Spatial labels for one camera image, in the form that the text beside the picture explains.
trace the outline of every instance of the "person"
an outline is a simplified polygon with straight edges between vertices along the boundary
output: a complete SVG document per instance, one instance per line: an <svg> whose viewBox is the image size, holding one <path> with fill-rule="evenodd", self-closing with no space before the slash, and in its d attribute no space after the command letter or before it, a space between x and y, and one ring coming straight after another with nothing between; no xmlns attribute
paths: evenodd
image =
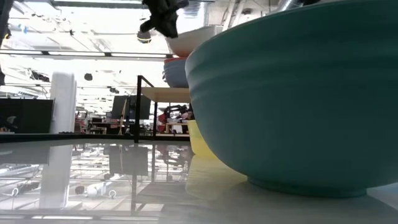
<svg viewBox="0 0 398 224"><path fill-rule="evenodd" d="M2 0L0 1L0 46L6 35L8 29L8 18L12 8L14 0ZM0 86L5 85L4 79L6 75L3 73L0 65Z"/></svg>

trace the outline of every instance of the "glass table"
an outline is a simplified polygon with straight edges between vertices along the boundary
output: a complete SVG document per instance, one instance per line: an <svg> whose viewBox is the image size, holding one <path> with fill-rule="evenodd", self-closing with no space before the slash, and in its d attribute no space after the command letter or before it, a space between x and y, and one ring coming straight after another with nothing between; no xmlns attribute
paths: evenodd
<svg viewBox="0 0 398 224"><path fill-rule="evenodd" d="M0 144L0 223L398 223L398 184L358 198L282 194L189 142Z"/></svg>

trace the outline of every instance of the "white bowl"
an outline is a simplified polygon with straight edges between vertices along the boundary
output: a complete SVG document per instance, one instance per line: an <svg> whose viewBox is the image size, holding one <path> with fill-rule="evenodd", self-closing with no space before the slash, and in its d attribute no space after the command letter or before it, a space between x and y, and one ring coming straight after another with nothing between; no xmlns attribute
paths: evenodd
<svg viewBox="0 0 398 224"><path fill-rule="evenodd" d="M170 49L179 57L188 57L193 49L199 47L204 41L219 34L223 28L221 26L207 26L197 30L192 30L179 34L177 38L166 38Z"/></svg>

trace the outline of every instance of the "bowl base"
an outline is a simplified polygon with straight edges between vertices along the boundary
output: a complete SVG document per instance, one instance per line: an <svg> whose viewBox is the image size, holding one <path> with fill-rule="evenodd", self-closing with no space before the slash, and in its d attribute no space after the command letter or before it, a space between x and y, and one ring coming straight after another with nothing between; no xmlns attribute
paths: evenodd
<svg viewBox="0 0 398 224"><path fill-rule="evenodd" d="M366 195L366 189L332 189L326 187L303 187L289 184L280 184L277 182L269 182L248 177L248 181L254 185L265 188L267 190L278 191L287 194L296 194L312 197L334 197L348 198Z"/></svg>

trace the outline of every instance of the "blue bowl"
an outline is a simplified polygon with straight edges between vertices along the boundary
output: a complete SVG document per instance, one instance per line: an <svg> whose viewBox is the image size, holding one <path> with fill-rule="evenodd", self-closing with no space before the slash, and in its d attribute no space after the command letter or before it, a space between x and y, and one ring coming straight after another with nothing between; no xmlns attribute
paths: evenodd
<svg viewBox="0 0 398 224"><path fill-rule="evenodd" d="M165 63L164 75L166 82L170 87L188 88L187 75L185 73L185 62L186 59Z"/></svg>
<svg viewBox="0 0 398 224"><path fill-rule="evenodd" d="M210 149L251 183L293 194L398 182L397 8L307 6L202 44L185 68Z"/></svg>

